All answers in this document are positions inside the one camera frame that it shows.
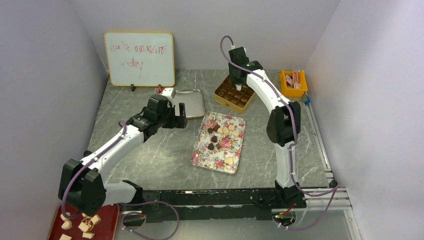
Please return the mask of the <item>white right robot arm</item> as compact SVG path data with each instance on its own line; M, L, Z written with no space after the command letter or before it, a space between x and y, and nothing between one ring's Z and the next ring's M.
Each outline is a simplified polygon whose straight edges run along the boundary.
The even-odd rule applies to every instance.
M228 54L230 82L237 90L243 86L251 88L269 112L266 133L274 144L277 163L274 199L278 206L288 207L294 198L302 195L293 164L295 143L300 133L301 107L278 91L262 65L249 60L244 47L233 46Z

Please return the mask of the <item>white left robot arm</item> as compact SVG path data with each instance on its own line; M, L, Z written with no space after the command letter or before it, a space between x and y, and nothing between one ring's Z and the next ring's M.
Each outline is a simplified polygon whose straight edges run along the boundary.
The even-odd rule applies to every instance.
M152 95L140 113L119 121L120 130L98 150L81 160L68 160L62 168L58 198L66 219L84 213L92 216L103 206L121 204L130 210L142 206L143 188L131 181L104 183L113 168L133 149L145 143L158 129L184 129L188 120L183 102Z

